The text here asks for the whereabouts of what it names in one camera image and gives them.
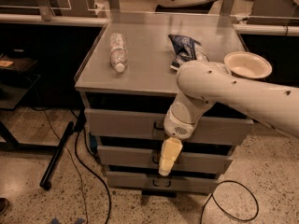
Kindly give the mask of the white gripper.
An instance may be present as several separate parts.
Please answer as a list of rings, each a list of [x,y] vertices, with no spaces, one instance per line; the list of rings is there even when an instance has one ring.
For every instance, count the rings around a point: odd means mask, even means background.
[[[182,142],[190,138],[197,124],[189,124],[180,121],[168,110],[164,118],[164,131],[170,138],[164,140],[159,160],[159,174],[168,176],[182,150]]]

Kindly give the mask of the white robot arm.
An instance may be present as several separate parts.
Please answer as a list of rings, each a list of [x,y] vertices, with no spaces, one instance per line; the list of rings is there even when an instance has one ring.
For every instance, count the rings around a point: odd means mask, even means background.
[[[177,70],[178,94],[164,118],[159,174],[170,174],[199,119],[216,103],[227,105],[288,136],[299,137],[299,89],[234,77],[220,65],[189,61]]]

